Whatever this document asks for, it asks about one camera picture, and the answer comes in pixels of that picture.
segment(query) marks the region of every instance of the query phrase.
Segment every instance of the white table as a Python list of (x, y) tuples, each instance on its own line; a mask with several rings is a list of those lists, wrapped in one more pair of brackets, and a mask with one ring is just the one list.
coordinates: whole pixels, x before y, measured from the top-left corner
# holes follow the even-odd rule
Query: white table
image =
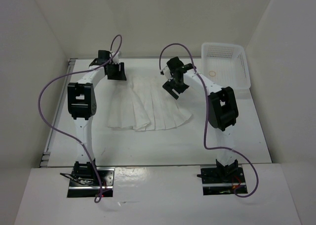
[[(255, 186), (243, 165), (248, 190)], [(116, 168), (114, 194), (67, 198), (70, 168), (32, 169), (15, 225), (300, 225), (279, 164), (257, 164), (249, 198), (203, 196), (199, 166)]]
[[(162, 66), (168, 59), (162, 60)], [(92, 60), (76, 60), (71, 71), (88, 68)], [(129, 58), (125, 62), (127, 78), (133, 75), (159, 76), (157, 58)], [(201, 66), (201, 59), (195, 59)], [(72, 75), (71, 82), (83, 74)], [(68, 113), (66, 90), (57, 113), (55, 126), (75, 135), (74, 122)], [(107, 127), (113, 81), (105, 78), (95, 88), (97, 113), (92, 123), (92, 144), (98, 166), (152, 166), (152, 165), (201, 165), (214, 164), (216, 151), (206, 151), (202, 145), (205, 122), (205, 98), (193, 89), (181, 94), (178, 103), (192, 112), (193, 117), (177, 129), (153, 132), (118, 131)], [(245, 154), (253, 163), (270, 163), (266, 141), (249, 90), (236, 92), (239, 117), (234, 130), (235, 149)], [(208, 146), (217, 146), (215, 130), (209, 126)], [(76, 142), (53, 132), (48, 144), (49, 167), (72, 167), (76, 160)], [(246, 161), (237, 157), (240, 163)]]

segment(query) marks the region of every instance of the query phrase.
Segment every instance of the folded cloth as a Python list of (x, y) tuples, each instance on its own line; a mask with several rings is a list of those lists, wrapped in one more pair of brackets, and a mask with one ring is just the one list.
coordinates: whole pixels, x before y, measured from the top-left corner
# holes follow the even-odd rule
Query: folded cloth
[(158, 77), (131, 77), (119, 82), (111, 101), (108, 127), (136, 131), (168, 130), (184, 124), (191, 113), (177, 105)]

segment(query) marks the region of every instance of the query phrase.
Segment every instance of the laundry basket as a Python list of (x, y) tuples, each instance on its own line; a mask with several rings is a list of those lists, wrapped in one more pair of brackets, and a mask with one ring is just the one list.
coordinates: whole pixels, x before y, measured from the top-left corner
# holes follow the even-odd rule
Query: laundry basket
[(239, 45), (204, 43), (202, 68), (203, 74), (218, 85), (234, 90), (250, 88), (245, 50)]

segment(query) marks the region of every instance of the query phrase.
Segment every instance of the cable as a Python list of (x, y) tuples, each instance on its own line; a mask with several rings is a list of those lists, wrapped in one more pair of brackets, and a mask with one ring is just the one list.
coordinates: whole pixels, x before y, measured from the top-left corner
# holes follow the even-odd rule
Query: cable
[(255, 175), (256, 175), (256, 186), (255, 188), (253, 189), (252, 192), (250, 192), (249, 194), (247, 195), (239, 195), (236, 193), (236, 189), (234, 189), (234, 194), (237, 196), (237, 197), (240, 197), (240, 198), (247, 198), (251, 195), (253, 195), (257, 188), (258, 188), (258, 185), (259, 185), (259, 177), (258, 177), (258, 173), (257, 173), (257, 170), (255, 169), (255, 167), (253, 166), (253, 164), (251, 163), (251, 161), (246, 157), (244, 156), (243, 154), (241, 154), (240, 152), (236, 151), (236, 150), (233, 150), (232, 148), (229, 148), (229, 147), (207, 147), (206, 145), (206, 137), (207, 137), (207, 127), (208, 127), (208, 115), (209, 115), (209, 103), (208, 103), (208, 95), (207, 95), (207, 88), (206, 88), (206, 85), (205, 85), (205, 82), (203, 81), (202, 77), (200, 76), (200, 74), (197, 72), (197, 68), (196, 66), (194, 65), (194, 61), (193, 61), (193, 57), (192, 57), (192, 54), (191, 52), (189, 51), (189, 49), (183, 45), (183, 44), (180, 44), (180, 43), (172, 43), (172, 44), (169, 44), (167, 45), (165, 48), (163, 48), (163, 50), (161, 51), (160, 53), (160, 56), (159, 56), (159, 69), (161, 71), (161, 57), (162, 57), (162, 54), (163, 52), (169, 48), (170, 46), (173, 46), (173, 45), (179, 45), (181, 47), (183, 47), (187, 52), (188, 52), (188, 55), (191, 59), (191, 63), (192, 63), (192, 66), (193, 66), (193, 69), (196, 73), (196, 75), (198, 76), (198, 78), (201, 80), (201, 83), (203, 85), (203, 88), (204, 88), (204, 93), (205, 93), (205, 99), (206, 99), (206, 117), (205, 117), (205, 126), (204, 126), (204, 139), (203, 139), (203, 145), (204, 145), (204, 148), (206, 150), (216, 150), (216, 149), (225, 149), (225, 150), (229, 150), (229, 151), (232, 151), (238, 155), (240, 155), (241, 157), (243, 157), (248, 163), (249, 165), (252, 167)]
[(59, 77), (57, 77), (57, 78), (54, 78), (53, 80), (51, 80), (50, 82), (48, 82), (48, 83), (43, 87), (43, 89), (42, 89), (42, 90), (40, 91), (40, 93), (39, 93), (39, 99), (38, 99), (38, 110), (39, 110), (39, 115), (40, 115), (40, 117), (42, 118), (42, 120), (43, 120), (50, 128), (52, 128), (53, 130), (55, 130), (55, 131), (57, 131), (57, 132), (59, 132), (59, 133), (61, 133), (61, 134), (63, 134), (63, 135), (66, 135), (66, 136), (71, 137), (71, 138), (73, 138), (74, 140), (76, 140), (76, 141), (83, 147), (84, 151), (86, 152), (86, 154), (87, 154), (87, 156), (88, 156), (88, 158), (89, 158), (89, 161), (90, 161), (90, 163), (92, 164), (92, 167), (93, 167), (93, 169), (94, 169), (94, 172), (96, 173), (96, 176), (97, 176), (97, 179), (98, 179), (98, 182), (99, 182), (99, 185), (100, 185), (100, 193), (99, 193), (98, 195), (96, 195), (96, 197), (94, 198), (94, 202), (95, 202), (95, 203), (99, 203), (99, 202), (101, 201), (102, 194), (103, 194), (103, 189), (102, 189), (101, 178), (100, 178), (100, 176), (99, 176), (99, 174), (98, 174), (97, 168), (96, 168), (94, 162), (92, 161), (92, 158), (91, 158), (91, 156), (90, 156), (88, 150), (86, 149), (84, 143), (83, 143), (80, 139), (76, 138), (75, 136), (73, 136), (73, 135), (71, 135), (71, 134), (68, 134), (68, 133), (66, 133), (66, 132), (64, 132), (64, 131), (61, 131), (61, 130), (57, 129), (56, 127), (54, 127), (53, 125), (51, 125), (51, 124), (46, 120), (46, 118), (44, 117), (44, 115), (43, 115), (43, 113), (42, 113), (41, 107), (40, 107), (40, 101), (41, 101), (41, 97), (42, 97), (44, 91), (45, 91), (45, 90), (48, 88), (48, 86), (49, 86), (50, 84), (52, 84), (54, 81), (56, 81), (56, 80), (58, 80), (58, 79), (61, 79), (61, 78), (64, 78), (64, 77), (67, 77), (67, 76), (70, 76), (70, 75), (74, 75), (74, 74), (92, 72), (92, 71), (95, 71), (95, 70), (97, 70), (97, 69), (99, 69), (99, 68), (101, 68), (101, 67), (107, 65), (108, 63), (110, 63), (110, 62), (112, 61), (112, 59), (113, 59), (113, 58), (117, 55), (117, 53), (119, 52), (120, 47), (121, 47), (121, 45), (122, 45), (122, 39), (123, 39), (123, 38), (122, 38), (122, 35), (117, 35), (117, 36), (115, 36), (114, 39), (112, 40), (111, 49), (112, 49), (113, 43), (114, 43), (114, 41), (117, 39), (117, 37), (120, 37), (120, 42), (119, 42), (118, 49), (117, 49), (117, 51), (113, 54), (113, 56), (112, 56), (108, 61), (106, 61), (104, 64), (102, 64), (102, 65), (100, 65), (100, 66), (98, 66), (98, 67), (95, 67), (95, 68), (93, 68), (93, 69), (88, 69), (88, 70), (84, 70), (84, 71), (78, 71), (78, 72), (68, 73), (68, 74), (59, 76)]

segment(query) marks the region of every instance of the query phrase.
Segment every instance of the white wall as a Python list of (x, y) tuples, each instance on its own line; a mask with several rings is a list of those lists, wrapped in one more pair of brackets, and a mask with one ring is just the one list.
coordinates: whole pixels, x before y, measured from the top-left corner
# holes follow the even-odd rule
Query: white wall
[[(34, 0), (0, 3), (0, 219), (10, 225), (49, 132), (37, 112), (38, 94), (48, 80), (66, 72), (67, 59)], [(61, 83), (42, 102), (50, 120)]]
[(159, 56), (172, 42), (195, 56), (203, 42), (246, 46), (270, 0), (36, 1), (68, 57), (94, 57), (119, 33), (123, 56)]
[(251, 93), (303, 225), (316, 219), (316, 0), (271, 0), (246, 48)]

